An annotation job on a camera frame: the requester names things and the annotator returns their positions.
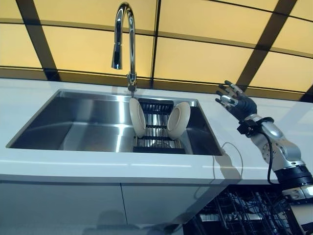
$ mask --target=chrome faucet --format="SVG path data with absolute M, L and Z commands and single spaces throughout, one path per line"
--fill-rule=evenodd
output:
M 135 71 L 135 20 L 131 6 L 127 2 L 123 2 L 119 6 L 116 14 L 112 68 L 116 70 L 122 69 L 122 32 L 125 13 L 127 13 L 129 24 L 129 52 L 131 62 L 131 70 L 127 75 L 127 80 L 128 90 L 132 93 L 133 97 L 137 87 L 137 73 Z

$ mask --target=robotic arm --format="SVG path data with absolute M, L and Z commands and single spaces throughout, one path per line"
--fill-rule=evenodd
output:
M 268 182 L 273 184 L 270 181 L 273 170 L 286 199 L 313 201 L 313 178 L 301 160 L 300 149 L 285 138 L 272 118 L 257 115 L 256 104 L 239 87 L 229 81 L 225 81 L 225 85 L 219 85 L 224 93 L 216 91 L 220 99 L 215 100 L 239 120 L 237 130 L 251 138 L 261 151 L 269 164 Z

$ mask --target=cabinet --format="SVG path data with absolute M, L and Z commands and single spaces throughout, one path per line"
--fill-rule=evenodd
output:
M 128 224 L 186 223 L 225 186 L 122 184 Z
M 120 184 L 0 184 L 0 227 L 126 224 Z

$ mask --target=white countertop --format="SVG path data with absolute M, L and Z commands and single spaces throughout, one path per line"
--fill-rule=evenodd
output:
M 0 78 L 0 180 L 88 183 L 236 183 L 242 162 L 226 144 L 228 166 L 214 156 L 113 153 L 6 148 L 8 142 L 58 89 L 128 94 L 125 87 Z M 215 102 L 214 94 L 138 89 L 140 95 L 198 99 L 220 144 L 230 142 L 243 160 L 240 184 L 266 184 L 268 164 L 250 139 L 236 130 L 238 121 Z M 271 116 L 288 140 L 301 150 L 313 172 L 313 104 L 253 98 L 258 114 Z

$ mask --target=dishwasher rack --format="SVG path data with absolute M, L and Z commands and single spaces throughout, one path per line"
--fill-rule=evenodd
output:
M 134 136 L 133 152 L 185 154 L 179 139 L 167 134 L 167 121 L 174 103 L 170 100 L 138 99 L 146 120 L 146 134 Z
M 220 221 L 231 235 L 291 235 L 288 203 L 273 190 L 226 189 L 200 212 L 202 222 Z

